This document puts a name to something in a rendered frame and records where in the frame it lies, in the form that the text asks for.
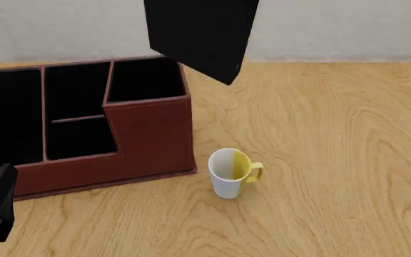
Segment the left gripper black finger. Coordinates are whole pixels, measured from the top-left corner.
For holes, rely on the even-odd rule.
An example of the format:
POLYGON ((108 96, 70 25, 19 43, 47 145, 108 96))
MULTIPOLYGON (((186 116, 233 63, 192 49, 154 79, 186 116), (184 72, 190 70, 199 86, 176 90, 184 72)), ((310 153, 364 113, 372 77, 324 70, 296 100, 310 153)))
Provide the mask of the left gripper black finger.
POLYGON ((12 202, 18 171, 10 163, 0 167, 0 207, 6 202, 12 202))

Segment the red-brown desk caddy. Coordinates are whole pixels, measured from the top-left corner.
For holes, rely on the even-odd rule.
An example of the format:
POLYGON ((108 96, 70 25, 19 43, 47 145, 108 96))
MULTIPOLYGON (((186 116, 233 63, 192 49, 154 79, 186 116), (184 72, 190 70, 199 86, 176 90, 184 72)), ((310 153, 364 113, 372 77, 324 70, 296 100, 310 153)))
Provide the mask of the red-brown desk caddy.
POLYGON ((191 94, 163 56, 0 68, 0 171, 14 198, 196 172, 191 94))

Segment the black book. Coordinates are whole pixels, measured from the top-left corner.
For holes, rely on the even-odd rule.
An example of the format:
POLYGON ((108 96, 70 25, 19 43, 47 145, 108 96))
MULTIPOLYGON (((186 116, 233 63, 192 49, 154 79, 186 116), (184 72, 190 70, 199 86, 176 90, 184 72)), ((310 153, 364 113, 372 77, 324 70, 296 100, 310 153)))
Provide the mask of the black book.
POLYGON ((231 85, 260 0, 143 0, 150 48, 231 85))

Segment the white and yellow mug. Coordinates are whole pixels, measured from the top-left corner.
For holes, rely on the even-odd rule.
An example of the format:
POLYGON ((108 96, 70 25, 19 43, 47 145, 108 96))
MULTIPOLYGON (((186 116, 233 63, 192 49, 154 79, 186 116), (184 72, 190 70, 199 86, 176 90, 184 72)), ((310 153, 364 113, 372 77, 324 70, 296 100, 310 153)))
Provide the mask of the white and yellow mug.
POLYGON ((247 183, 259 181, 263 175, 263 164, 252 163, 242 151, 223 148, 212 153, 208 159, 208 170, 215 194, 221 198, 237 198, 247 183))

